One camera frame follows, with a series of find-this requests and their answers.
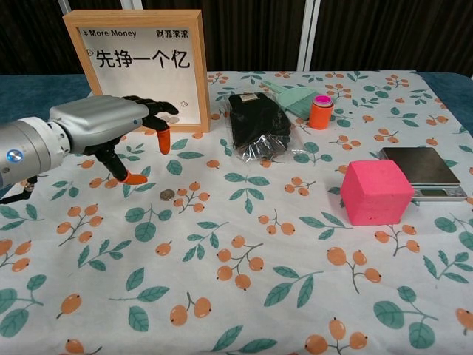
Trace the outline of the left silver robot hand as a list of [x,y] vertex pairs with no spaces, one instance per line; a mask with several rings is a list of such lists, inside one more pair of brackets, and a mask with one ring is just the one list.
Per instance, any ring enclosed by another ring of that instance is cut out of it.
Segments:
[[71,153],[93,155],[118,182],[141,185],[147,177],[129,172],[115,153],[115,146],[124,135],[143,126],[156,132],[160,152],[168,154],[171,133],[166,121],[157,116],[162,112],[177,115],[179,110],[169,102],[136,95],[95,95],[54,106],[49,121],[65,131]]

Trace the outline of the floral print tablecloth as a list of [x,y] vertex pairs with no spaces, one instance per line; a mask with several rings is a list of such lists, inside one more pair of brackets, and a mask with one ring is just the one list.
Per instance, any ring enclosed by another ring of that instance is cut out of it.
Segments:
[[[330,126],[292,118],[300,153],[244,162],[229,95],[313,85]],[[473,137],[430,75],[213,72],[212,128],[117,147],[142,186],[84,155],[0,206],[0,355],[473,355]],[[353,226],[350,162],[432,147],[459,202]],[[171,189],[175,196],[161,200]]]

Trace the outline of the black item in plastic bag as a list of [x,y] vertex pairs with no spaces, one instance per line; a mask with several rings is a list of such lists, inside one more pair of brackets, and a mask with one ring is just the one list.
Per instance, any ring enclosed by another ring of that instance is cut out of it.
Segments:
[[228,96],[227,103],[233,146],[244,162],[273,160],[303,150],[293,123],[269,95],[233,94]]

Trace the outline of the mint green scoop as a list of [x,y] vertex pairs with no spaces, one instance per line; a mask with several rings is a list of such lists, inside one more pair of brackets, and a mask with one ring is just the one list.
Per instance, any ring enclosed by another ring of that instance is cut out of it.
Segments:
[[317,91],[308,87],[282,87],[270,81],[262,81],[262,84],[276,94],[276,101],[284,111],[304,121],[309,119],[311,104]]

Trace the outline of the orange cylinder with pink top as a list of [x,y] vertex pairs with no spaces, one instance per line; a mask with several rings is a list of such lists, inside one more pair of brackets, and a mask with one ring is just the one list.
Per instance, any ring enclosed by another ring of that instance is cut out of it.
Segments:
[[333,111],[333,99],[329,95],[316,95],[312,100],[308,126],[312,129],[326,129]]

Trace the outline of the pink foam cube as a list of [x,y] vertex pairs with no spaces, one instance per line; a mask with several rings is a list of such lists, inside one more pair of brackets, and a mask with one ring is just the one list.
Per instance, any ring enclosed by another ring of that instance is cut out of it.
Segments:
[[399,223],[414,194],[393,160],[352,161],[341,185],[341,199],[354,226]]

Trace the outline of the silver digital pocket scale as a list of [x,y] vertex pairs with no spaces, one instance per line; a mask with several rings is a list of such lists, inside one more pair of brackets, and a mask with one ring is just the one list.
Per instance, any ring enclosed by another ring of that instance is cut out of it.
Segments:
[[412,201],[460,201],[467,194],[446,161],[432,147],[384,147],[382,159],[393,160],[415,190]]

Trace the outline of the wooden frame coin bank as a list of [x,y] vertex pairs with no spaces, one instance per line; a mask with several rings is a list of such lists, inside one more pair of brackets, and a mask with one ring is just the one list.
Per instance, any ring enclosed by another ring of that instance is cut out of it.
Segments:
[[95,95],[167,101],[174,132],[209,132],[200,10],[73,10],[63,17]]

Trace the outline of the white vertical post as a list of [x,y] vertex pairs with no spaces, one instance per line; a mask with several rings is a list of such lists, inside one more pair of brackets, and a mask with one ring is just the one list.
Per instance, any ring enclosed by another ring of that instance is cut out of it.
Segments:
[[299,54],[296,65],[296,70],[300,72],[310,70],[320,5],[321,0],[305,0],[302,31],[299,41]]

